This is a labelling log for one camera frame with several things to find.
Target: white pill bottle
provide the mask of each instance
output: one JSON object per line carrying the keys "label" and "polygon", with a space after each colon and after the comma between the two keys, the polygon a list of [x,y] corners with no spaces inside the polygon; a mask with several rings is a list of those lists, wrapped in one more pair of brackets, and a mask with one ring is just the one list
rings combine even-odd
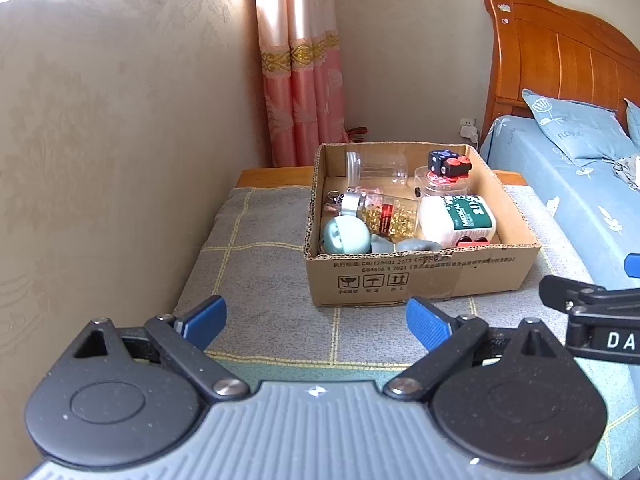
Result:
{"label": "white pill bottle", "polygon": [[464,237],[491,241],[496,229],[494,214],[478,195],[425,196],[420,201],[418,222],[422,238],[444,249],[455,247]]}

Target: red object on floor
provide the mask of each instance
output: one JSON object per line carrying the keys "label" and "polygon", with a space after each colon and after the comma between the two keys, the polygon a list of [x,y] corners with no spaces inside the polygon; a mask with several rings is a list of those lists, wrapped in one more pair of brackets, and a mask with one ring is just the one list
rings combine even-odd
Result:
{"label": "red object on floor", "polygon": [[347,137],[349,137],[351,142],[367,142],[366,135],[368,133],[369,130],[366,126],[358,126],[357,128],[347,130]]}

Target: glass jar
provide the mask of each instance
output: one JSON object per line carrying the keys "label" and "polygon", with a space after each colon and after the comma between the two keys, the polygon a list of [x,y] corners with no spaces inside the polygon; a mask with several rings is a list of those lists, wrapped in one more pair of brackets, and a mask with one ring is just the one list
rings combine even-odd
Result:
{"label": "glass jar", "polygon": [[417,200],[380,193],[346,192],[340,214],[360,218],[374,234],[398,243],[415,235],[418,223]]}
{"label": "glass jar", "polygon": [[414,173],[415,196],[447,196],[469,194],[468,174],[441,176],[428,166],[417,168]]}
{"label": "glass jar", "polygon": [[[401,153],[360,153],[347,150],[345,163],[347,189],[375,188],[380,184],[406,184],[407,163],[406,157]],[[374,184],[371,184],[371,179],[375,179]]]}

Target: wooden bed headboard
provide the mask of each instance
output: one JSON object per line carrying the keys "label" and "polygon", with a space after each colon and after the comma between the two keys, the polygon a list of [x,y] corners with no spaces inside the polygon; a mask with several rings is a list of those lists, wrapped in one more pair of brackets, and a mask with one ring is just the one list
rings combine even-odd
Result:
{"label": "wooden bed headboard", "polygon": [[532,117],[522,89],[617,110],[640,105],[640,50],[609,23],[548,0],[484,0],[494,56],[481,140],[495,118]]}

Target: blue gripper pad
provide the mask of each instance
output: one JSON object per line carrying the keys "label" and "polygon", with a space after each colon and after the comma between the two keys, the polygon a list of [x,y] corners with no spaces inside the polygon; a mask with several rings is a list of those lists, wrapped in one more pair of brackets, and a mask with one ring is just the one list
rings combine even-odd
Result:
{"label": "blue gripper pad", "polygon": [[211,296],[176,320],[175,329],[198,350],[207,346],[226,325],[226,303],[221,296]]}
{"label": "blue gripper pad", "polygon": [[630,278],[640,278],[640,254],[630,253],[626,256],[625,272]]}
{"label": "blue gripper pad", "polygon": [[429,352],[451,337],[455,322],[426,301],[411,298],[406,304],[406,325]]}

